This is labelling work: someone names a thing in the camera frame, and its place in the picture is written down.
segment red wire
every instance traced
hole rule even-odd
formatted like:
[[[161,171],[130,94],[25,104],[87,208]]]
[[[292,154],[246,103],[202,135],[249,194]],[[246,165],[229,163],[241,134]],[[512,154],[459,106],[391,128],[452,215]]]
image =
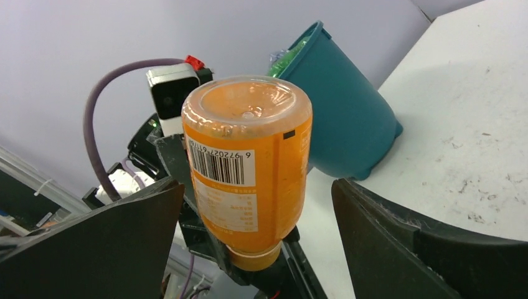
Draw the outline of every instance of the red wire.
[[[279,297],[279,294],[280,294],[280,291],[277,291],[275,295],[271,297],[270,299],[277,299],[277,297]]]

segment upside-down bottle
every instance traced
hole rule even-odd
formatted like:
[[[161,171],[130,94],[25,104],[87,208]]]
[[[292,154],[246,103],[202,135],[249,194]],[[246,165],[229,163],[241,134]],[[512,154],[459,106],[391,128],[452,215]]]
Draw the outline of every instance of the upside-down bottle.
[[[277,78],[217,80],[188,96],[182,122],[205,226],[238,268],[269,267],[304,204],[308,96]]]

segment blue plastic bin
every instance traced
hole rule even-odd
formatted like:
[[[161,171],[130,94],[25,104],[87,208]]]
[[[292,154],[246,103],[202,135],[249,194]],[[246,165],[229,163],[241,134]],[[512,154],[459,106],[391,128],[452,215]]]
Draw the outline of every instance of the blue plastic bin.
[[[309,163],[336,178],[366,179],[403,127],[321,21],[290,49],[307,36],[306,45],[278,77],[302,88],[312,101]]]

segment bucket rim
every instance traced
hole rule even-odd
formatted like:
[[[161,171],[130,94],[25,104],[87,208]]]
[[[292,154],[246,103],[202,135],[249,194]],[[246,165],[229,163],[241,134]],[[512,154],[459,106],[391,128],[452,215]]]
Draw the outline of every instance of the bucket rim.
[[[317,39],[319,35],[323,32],[323,22],[317,21],[313,23],[308,29],[306,29],[288,48],[288,50],[293,49],[299,42],[304,39],[307,36],[310,36],[308,41],[306,42],[306,45],[295,55],[293,60],[290,62],[290,64],[282,71],[279,76],[277,76],[280,79],[285,79],[290,76],[290,74],[293,72],[293,70],[297,67],[299,62],[304,58],[306,53],[312,48],[312,46],[317,42]]]

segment white table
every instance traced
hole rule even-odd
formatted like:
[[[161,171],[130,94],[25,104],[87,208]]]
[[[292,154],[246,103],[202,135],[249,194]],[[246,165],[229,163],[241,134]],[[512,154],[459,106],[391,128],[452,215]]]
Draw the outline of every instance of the white table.
[[[528,240],[527,12],[525,0],[487,0],[431,25],[380,88],[404,133],[362,186],[451,225]],[[332,178],[308,177],[301,245],[328,297],[353,298]]]

